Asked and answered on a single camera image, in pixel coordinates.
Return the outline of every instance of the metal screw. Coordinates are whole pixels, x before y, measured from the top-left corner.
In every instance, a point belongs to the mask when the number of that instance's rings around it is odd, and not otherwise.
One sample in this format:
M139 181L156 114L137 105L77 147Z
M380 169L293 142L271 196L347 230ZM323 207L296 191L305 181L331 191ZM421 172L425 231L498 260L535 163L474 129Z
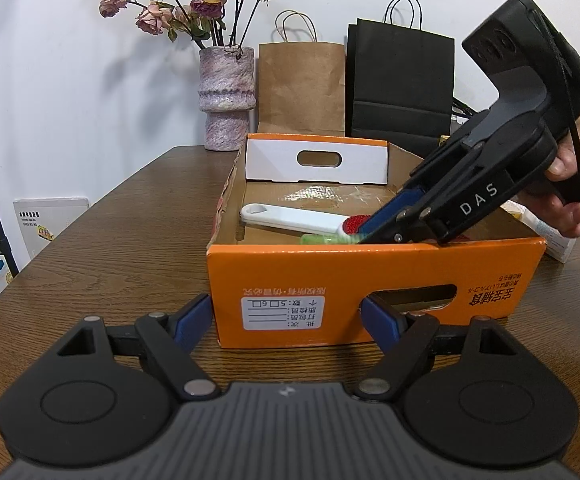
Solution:
M385 379L370 377L359 383L359 390L367 395L382 395L390 391L390 383Z
M183 386L183 390L193 397L205 397L216 389L216 384L207 379L193 379Z

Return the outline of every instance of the red brush bristles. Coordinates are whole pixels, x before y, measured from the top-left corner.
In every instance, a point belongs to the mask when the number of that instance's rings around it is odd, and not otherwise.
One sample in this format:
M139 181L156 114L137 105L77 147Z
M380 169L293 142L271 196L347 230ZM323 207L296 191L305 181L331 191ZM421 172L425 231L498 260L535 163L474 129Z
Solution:
M346 235L356 235L359 227L363 222L365 222L371 215L355 215L350 216L347 220L343 222L343 232Z

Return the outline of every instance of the green object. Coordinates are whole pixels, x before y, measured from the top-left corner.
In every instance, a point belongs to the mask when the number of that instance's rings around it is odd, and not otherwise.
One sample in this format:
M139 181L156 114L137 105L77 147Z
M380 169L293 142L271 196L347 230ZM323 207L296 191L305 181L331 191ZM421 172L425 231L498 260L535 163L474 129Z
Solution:
M361 235L303 235L302 245L354 245L361 241Z

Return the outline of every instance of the wood grain surface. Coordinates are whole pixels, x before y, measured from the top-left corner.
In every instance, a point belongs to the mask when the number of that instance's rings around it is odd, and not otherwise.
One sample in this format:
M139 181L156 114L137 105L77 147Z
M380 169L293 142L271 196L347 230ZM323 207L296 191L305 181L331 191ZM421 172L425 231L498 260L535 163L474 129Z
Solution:
M0 395L87 314L126 324L173 312L209 290L205 270L217 199L233 153L175 148L130 177L43 250L0 295ZM580 241L561 265L544 258L508 329L551 368L580 406ZM380 353L373 344L228 351L210 333L194 357L229 380L343 380ZM0 437L0 470L10 457ZM580 424L566 463L580 474Z

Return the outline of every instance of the vase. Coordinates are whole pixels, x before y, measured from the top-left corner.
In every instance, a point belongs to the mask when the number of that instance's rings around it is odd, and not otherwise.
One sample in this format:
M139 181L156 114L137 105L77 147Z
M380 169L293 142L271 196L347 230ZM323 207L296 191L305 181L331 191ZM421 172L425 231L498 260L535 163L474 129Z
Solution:
M207 114L205 148L233 152L249 130L257 105L252 47L210 46L199 51L199 109Z

